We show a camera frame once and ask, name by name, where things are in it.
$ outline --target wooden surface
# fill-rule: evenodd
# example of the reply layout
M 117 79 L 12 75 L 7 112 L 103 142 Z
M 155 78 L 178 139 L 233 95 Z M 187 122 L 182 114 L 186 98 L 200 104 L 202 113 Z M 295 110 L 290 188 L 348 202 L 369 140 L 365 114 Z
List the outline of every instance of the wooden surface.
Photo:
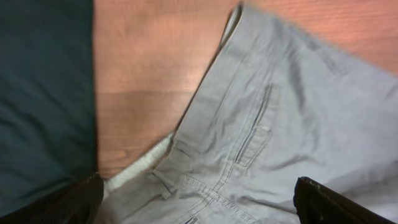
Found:
M 109 178 L 173 130 L 235 0 L 95 0 L 99 170 Z M 398 73 L 398 0 L 250 1 Z

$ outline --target wrinkled fabric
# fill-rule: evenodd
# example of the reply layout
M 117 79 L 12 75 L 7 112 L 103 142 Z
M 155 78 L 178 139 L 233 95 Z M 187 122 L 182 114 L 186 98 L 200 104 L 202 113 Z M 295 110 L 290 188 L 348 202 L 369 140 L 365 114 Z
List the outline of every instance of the wrinkled fabric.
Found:
M 0 217 L 96 171 L 91 0 L 0 2 Z
M 299 223 L 298 177 L 398 221 L 398 79 L 278 17 L 238 6 L 151 172 L 105 223 Z

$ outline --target gray garment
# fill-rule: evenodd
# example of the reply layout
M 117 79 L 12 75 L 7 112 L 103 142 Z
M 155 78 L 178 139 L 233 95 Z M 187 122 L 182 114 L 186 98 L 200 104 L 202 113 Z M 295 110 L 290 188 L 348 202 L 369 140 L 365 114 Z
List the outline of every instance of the gray garment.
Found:
M 393 76 L 238 6 L 170 154 L 103 202 L 104 221 L 299 223 L 292 197 L 308 176 L 396 222 L 397 90 Z

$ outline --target wood grain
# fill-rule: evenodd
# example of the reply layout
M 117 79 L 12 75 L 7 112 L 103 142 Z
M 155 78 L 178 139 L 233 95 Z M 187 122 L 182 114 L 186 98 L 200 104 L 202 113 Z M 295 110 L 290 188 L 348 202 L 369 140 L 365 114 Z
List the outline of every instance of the wood grain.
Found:
M 236 0 L 95 0 L 99 171 L 112 177 L 173 130 Z M 249 1 L 398 73 L 397 0 Z

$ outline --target dark green fabric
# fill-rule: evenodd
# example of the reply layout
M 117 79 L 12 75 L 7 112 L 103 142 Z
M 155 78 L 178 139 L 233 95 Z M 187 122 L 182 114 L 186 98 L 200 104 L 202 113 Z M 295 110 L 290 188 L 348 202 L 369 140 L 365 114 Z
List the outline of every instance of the dark green fabric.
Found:
M 0 0 L 0 217 L 96 171 L 91 0 Z

